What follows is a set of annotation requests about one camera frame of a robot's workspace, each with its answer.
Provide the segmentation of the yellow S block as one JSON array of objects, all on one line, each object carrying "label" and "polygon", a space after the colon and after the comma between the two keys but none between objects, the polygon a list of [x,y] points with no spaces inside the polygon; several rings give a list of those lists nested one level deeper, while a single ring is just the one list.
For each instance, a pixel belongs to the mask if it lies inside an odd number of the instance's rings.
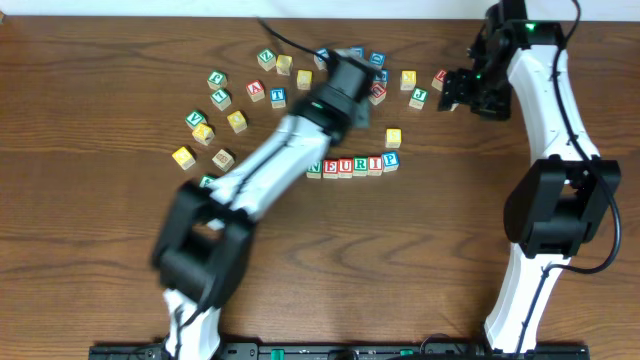
[{"label": "yellow S block", "polygon": [[388,128],[385,134],[386,148],[399,148],[402,143],[402,130],[399,128]]}]

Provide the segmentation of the green R block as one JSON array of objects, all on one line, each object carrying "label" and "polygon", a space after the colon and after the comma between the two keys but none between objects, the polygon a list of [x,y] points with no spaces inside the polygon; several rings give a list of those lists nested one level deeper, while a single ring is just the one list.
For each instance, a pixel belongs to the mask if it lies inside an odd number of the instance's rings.
[{"label": "green R block", "polygon": [[368,175],[368,158],[354,157],[353,158],[353,176],[366,177],[367,175]]}]

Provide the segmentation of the red I block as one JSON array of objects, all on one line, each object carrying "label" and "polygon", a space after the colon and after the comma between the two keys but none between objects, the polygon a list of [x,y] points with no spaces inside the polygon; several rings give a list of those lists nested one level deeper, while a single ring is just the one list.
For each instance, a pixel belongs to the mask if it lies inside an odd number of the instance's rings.
[{"label": "red I block", "polygon": [[381,176],[383,173],[383,161],[381,156],[368,157],[368,176]]}]

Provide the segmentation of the blue P block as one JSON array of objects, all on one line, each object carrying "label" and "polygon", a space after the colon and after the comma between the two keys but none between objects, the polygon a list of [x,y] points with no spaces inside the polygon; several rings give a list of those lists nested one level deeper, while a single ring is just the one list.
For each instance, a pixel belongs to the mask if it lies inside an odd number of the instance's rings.
[{"label": "blue P block", "polygon": [[399,168],[400,160],[395,151],[384,152],[381,154],[383,162],[383,171],[392,172]]}]

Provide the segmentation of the red E block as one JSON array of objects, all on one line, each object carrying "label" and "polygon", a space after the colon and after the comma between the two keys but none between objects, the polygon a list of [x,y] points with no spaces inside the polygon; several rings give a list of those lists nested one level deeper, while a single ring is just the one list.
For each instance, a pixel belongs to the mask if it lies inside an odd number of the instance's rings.
[{"label": "red E block", "polygon": [[322,176],[325,179],[337,179],[339,177],[339,161],[334,159],[325,159],[322,165]]}]

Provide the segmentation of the green N block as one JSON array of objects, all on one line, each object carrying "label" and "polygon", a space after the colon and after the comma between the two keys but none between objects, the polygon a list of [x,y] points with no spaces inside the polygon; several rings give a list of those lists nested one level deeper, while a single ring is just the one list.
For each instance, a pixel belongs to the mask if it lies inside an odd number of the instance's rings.
[{"label": "green N block", "polygon": [[316,162],[312,164],[306,171],[306,177],[311,179],[322,178],[322,162]]}]

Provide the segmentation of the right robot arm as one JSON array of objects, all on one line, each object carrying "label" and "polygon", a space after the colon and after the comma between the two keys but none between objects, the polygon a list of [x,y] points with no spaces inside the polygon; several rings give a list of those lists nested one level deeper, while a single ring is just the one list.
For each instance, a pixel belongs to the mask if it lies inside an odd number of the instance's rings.
[{"label": "right robot arm", "polygon": [[440,111],[458,105],[507,120],[521,107],[530,168],[508,196],[503,225],[510,257],[485,341],[470,358],[585,359],[578,346],[540,346],[537,329],[562,272],[594,275],[617,257],[621,215],[614,194],[617,161],[605,160],[581,120],[568,76],[572,35],[554,21],[528,17],[523,0],[500,0],[486,12],[468,50],[473,65],[443,80]]}]

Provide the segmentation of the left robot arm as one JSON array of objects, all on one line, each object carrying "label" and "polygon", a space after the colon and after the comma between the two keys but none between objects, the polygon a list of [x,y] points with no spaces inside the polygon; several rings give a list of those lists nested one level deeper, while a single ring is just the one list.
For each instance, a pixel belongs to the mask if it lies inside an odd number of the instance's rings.
[{"label": "left robot arm", "polygon": [[165,288],[171,358],[214,357],[220,312],[245,275],[258,222],[344,138],[372,82],[365,75],[333,76],[300,99],[233,171],[204,187],[186,182],[178,189],[151,255]]}]

